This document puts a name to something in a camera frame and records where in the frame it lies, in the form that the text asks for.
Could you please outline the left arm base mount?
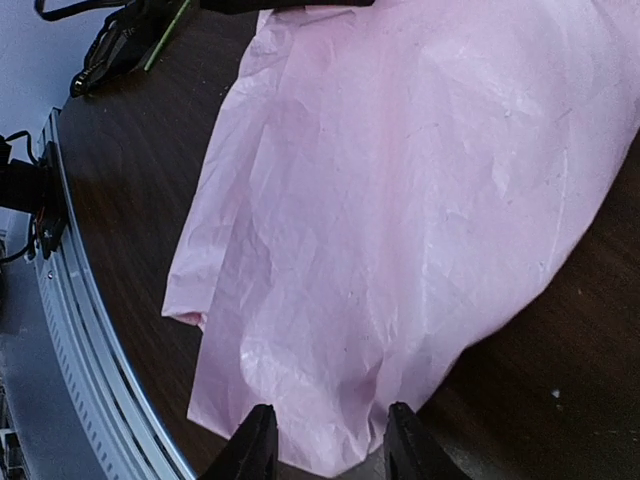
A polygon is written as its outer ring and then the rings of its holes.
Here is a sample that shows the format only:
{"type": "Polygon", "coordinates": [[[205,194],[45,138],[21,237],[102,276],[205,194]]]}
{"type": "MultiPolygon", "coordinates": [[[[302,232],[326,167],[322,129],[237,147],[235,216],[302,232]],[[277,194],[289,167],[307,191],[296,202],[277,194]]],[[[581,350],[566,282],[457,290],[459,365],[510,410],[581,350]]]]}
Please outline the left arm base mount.
{"type": "Polygon", "coordinates": [[[1,138],[1,206],[30,216],[26,245],[1,262],[8,264],[24,255],[32,259],[37,251],[49,259],[69,222],[63,169],[54,142],[47,142],[42,155],[35,157],[28,131],[1,138]],[[28,162],[11,157],[11,143],[22,137],[26,139],[28,162]]]}

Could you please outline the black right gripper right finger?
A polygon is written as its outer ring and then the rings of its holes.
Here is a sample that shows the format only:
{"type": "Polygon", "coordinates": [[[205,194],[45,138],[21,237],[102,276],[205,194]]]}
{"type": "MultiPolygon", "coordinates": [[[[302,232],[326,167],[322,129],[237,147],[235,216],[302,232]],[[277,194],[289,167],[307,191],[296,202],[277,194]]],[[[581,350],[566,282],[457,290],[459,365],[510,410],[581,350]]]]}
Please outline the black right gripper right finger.
{"type": "Polygon", "coordinates": [[[404,402],[389,407],[383,447],[386,479],[468,480],[404,402]]]}

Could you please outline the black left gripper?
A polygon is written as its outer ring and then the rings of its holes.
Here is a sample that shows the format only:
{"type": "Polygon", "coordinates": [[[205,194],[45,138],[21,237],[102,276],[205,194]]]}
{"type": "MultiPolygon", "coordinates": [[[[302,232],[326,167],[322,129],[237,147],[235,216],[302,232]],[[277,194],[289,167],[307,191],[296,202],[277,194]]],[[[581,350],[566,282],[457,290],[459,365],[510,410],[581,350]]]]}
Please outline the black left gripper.
{"type": "Polygon", "coordinates": [[[307,6],[368,7],[374,0],[200,0],[209,11],[262,11],[307,6]]]}

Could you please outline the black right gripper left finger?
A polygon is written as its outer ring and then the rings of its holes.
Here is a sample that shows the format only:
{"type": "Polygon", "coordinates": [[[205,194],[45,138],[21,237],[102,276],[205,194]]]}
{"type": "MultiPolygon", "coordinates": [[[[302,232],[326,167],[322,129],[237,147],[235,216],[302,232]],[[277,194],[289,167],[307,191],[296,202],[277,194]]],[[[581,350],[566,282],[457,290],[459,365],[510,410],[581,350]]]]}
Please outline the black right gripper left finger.
{"type": "Polygon", "coordinates": [[[199,480],[277,478],[278,426],[272,405],[258,404],[238,426],[199,480]]]}

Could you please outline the pink wrapping paper sheet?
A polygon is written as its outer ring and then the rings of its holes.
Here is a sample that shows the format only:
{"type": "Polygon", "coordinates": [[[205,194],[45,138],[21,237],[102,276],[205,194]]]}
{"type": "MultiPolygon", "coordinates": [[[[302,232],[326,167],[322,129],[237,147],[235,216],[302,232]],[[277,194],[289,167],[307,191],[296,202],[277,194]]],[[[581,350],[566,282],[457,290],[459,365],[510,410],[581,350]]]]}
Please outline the pink wrapping paper sheet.
{"type": "Polygon", "coordinates": [[[167,278],[188,418],[270,404],[282,461],[363,462],[547,287],[638,128],[635,1],[262,12],[167,278]]]}

